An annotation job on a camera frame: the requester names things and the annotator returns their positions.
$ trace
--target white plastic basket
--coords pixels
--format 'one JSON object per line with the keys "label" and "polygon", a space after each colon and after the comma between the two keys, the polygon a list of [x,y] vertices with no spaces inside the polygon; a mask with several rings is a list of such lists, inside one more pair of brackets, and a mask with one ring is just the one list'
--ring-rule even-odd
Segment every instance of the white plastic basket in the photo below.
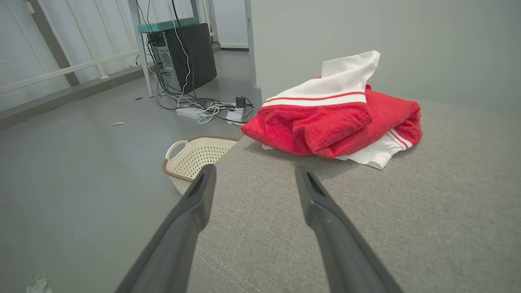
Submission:
{"label": "white plastic basket", "polygon": [[[170,176],[173,185],[184,194],[205,165],[215,163],[238,141],[238,139],[221,136],[198,136],[178,141],[166,152],[163,172]],[[184,148],[170,158],[174,148],[182,144]]]}

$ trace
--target gray sofa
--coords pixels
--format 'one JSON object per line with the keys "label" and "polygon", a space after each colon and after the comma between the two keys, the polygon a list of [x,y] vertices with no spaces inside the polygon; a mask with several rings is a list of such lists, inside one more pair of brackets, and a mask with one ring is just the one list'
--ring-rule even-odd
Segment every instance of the gray sofa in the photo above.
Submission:
{"label": "gray sofa", "polygon": [[314,170],[405,292],[521,291],[521,119],[419,101],[424,138],[383,170],[266,151],[216,164],[188,292],[328,292],[295,166]]}

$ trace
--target red and white towel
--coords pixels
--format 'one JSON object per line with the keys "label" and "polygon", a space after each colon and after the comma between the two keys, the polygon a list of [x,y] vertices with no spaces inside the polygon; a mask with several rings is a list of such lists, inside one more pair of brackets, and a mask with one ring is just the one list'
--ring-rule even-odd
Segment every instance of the red and white towel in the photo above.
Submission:
{"label": "red and white towel", "polygon": [[242,131],[295,155],[385,167],[419,143],[421,113],[416,102],[366,89],[379,58],[371,51],[323,62],[321,78],[267,99]]}

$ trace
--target power strip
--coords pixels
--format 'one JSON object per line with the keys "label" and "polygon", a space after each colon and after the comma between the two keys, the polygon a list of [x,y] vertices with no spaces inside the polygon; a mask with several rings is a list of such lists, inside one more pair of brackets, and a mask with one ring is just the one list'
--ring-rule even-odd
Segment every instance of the power strip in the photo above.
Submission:
{"label": "power strip", "polygon": [[196,107],[182,106],[180,109],[176,109],[177,115],[184,116],[192,119],[199,120],[202,116],[201,113],[195,113],[195,110],[201,110]]}
{"label": "power strip", "polygon": [[227,120],[233,120],[237,123],[243,123],[242,118],[244,115],[244,108],[231,108],[228,110],[228,114],[226,115]]}

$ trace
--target basket handle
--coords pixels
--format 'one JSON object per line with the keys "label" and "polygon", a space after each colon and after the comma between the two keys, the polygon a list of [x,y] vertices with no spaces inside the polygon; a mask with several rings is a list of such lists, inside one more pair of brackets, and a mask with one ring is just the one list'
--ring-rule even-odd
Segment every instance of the basket handle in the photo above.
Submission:
{"label": "basket handle", "polygon": [[179,152],[175,157],[170,158],[170,153],[174,150],[175,147],[177,147],[177,146],[180,145],[180,144],[188,144],[188,140],[180,140],[180,141],[174,143],[174,144],[173,144],[173,145],[168,149],[168,151],[166,151],[165,159],[167,159],[168,161],[171,162],[171,161],[173,161],[173,159],[175,159],[178,155],[180,155],[180,154],[184,151],[184,149],[187,148],[187,145],[185,145],[184,148],[183,148],[183,149],[182,149],[182,150],[181,150],[181,151],[180,151],[180,152]]}

